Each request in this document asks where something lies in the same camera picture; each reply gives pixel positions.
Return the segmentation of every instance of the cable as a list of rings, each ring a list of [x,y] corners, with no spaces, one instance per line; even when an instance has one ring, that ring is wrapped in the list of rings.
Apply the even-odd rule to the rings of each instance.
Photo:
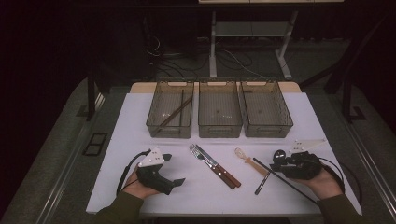
[[[129,162],[129,164],[125,167],[124,172],[121,175],[121,179],[119,182],[119,185],[117,186],[117,192],[116,194],[119,194],[119,192],[121,191],[121,187],[122,184],[125,180],[126,175],[128,175],[129,170],[131,169],[131,165],[134,163],[134,161],[139,158],[140,156],[147,156],[150,153],[151,149],[149,149],[148,151],[144,151],[144,152],[140,152],[139,154],[137,154],[136,156],[134,156],[134,158]]]
[[[165,67],[168,67],[168,68],[172,68],[173,70],[177,71],[178,74],[179,74],[181,77],[184,77],[184,75],[183,75],[180,71],[178,71],[177,68],[172,67],[171,65],[164,64],[164,63],[161,63],[160,65],[165,66]]]
[[[311,199],[308,195],[304,194],[302,191],[300,191],[299,189],[297,189],[296,187],[294,187],[291,183],[289,183],[287,180],[285,180],[284,178],[282,178],[282,176],[278,175],[275,171],[273,171],[271,168],[269,168],[268,166],[262,164],[262,162],[260,162],[259,160],[257,160],[256,158],[253,158],[253,160],[255,162],[257,162],[260,166],[264,167],[267,171],[269,171],[271,174],[273,174],[274,176],[276,176],[277,178],[279,178],[280,180],[282,180],[285,184],[289,185],[289,187],[291,187],[292,189],[295,189],[297,192],[299,192],[300,194],[302,194],[306,199],[308,199],[309,201],[311,201],[312,203],[317,204],[317,202],[315,202],[313,199]]]
[[[241,66],[242,66],[245,70],[247,70],[249,73],[254,74],[254,75],[256,75],[256,76],[259,76],[259,77],[265,78],[264,76],[262,76],[262,75],[260,75],[260,74],[258,74],[258,73],[255,73],[255,72],[249,70],[248,68],[246,68],[241,62],[239,62],[239,60],[238,60],[230,51],[228,51],[228,50],[226,50],[226,49],[222,49],[222,50],[225,51],[225,52],[227,52],[227,53],[229,53],[229,54],[239,63],[239,65],[241,65]]]
[[[134,182],[136,182],[138,179],[132,181],[131,183],[125,185],[121,190],[124,190],[126,187],[131,186]]]
[[[159,67],[157,67],[157,69],[158,70],[160,70],[160,71],[162,71],[162,72],[164,72],[166,75],[168,75],[169,77],[174,77],[174,76],[172,76],[170,73],[168,73],[166,70],[164,70],[164,69],[161,69],[161,68],[159,68]]]
[[[344,182],[343,173],[341,172],[340,168],[338,168],[338,166],[336,166],[336,165],[334,164],[334,162],[329,161],[329,160],[326,160],[326,159],[324,159],[324,158],[318,158],[318,159],[323,160],[323,161],[327,161],[327,162],[331,163],[331,164],[338,170],[338,173],[340,173],[340,176],[341,176],[341,180]]]
[[[352,172],[352,170],[349,167],[347,167],[345,164],[343,164],[340,161],[338,163],[340,163],[341,166],[346,168],[349,171],[349,173],[353,176],[353,178],[355,179],[355,183],[358,186],[358,191],[359,191],[358,203],[362,204],[362,202],[363,202],[363,191],[361,190],[361,182],[359,182],[358,177],[355,175],[355,173]]]

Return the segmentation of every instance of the transparent plastic bin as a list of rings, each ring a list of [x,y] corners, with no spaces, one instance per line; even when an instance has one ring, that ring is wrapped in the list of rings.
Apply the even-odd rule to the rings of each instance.
[[[241,80],[239,97],[246,137],[286,137],[293,121],[276,81]]]
[[[151,137],[191,138],[193,79],[157,82],[146,125]]]
[[[242,115],[234,78],[201,78],[198,125],[201,138],[237,138]]]

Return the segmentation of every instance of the white table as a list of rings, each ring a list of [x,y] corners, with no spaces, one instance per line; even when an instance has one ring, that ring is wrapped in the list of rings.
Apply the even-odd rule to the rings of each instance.
[[[186,180],[182,186],[174,188],[170,195],[160,194],[146,199],[141,217],[297,217],[320,214],[315,204],[274,175],[270,175],[261,193],[255,195],[254,191],[262,181],[262,176],[234,154],[235,148],[240,147],[249,157],[269,164],[276,150],[288,151],[296,139],[326,138],[305,93],[298,92],[298,89],[284,92],[294,122],[286,138],[247,138],[242,129],[239,138],[201,139],[198,136],[198,99],[195,95],[191,139],[163,139],[151,138],[146,127],[153,94],[141,91],[145,88],[139,89],[139,86],[135,89],[134,92],[141,93],[129,93],[125,98],[87,206],[88,213],[96,213],[109,206],[116,197],[124,167],[139,152],[158,146],[163,154],[170,153],[173,156],[163,165],[160,174],[170,180],[184,177]],[[202,161],[191,155],[190,144],[198,144],[205,149],[242,186],[228,188]],[[339,166],[328,142],[311,152]],[[312,199],[317,199],[305,186],[291,183]],[[345,184],[347,197],[361,213],[361,207],[347,180]]]

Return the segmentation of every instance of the knife handle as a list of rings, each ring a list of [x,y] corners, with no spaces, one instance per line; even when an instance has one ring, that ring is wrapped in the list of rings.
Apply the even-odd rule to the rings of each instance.
[[[251,165],[256,171],[258,171],[262,176],[267,176],[268,171],[266,171],[262,166],[254,162],[250,157],[245,159],[245,163]]]
[[[220,166],[219,164],[217,165],[217,167],[219,168],[219,170],[221,170],[221,172],[223,173],[223,175],[225,175],[228,179],[230,179],[233,184],[239,188],[241,187],[241,182],[239,182],[237,179],[235,179],[235,177],[233,177],[233,175],[231,175],[230,173],[228,173],[228,171],[226,171],[222,166]]]
[[[224,183],[226,183],[228,185],[228,187],[230,187],[230,189],[234,189],[235,188],[235,184],[233,183],[233,181],[231,181],[231,179],[227,178],[227,176],[225,176],[222,171],[219,169],[219,167],[217,166],[212,166],[212,168],[210,168],[213,173],[215,173],[218,177],[220,177],[220,179],[222,181],[224,181]]]

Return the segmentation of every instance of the person's right hand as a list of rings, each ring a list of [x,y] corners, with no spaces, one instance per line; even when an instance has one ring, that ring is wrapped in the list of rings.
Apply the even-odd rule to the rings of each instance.
[[[160,192],[156,189],[148,188],[139,182],[136,174],[137,166],[134,168],[132,174],[126,180],[124,189],[122,191],[132,194],[135,197],[145,199],[148,196],[159,194]]]
[[[310,180],[293,179],[295,182],[308,186],[321,200],[343,194],[334,177],[325,169]]]

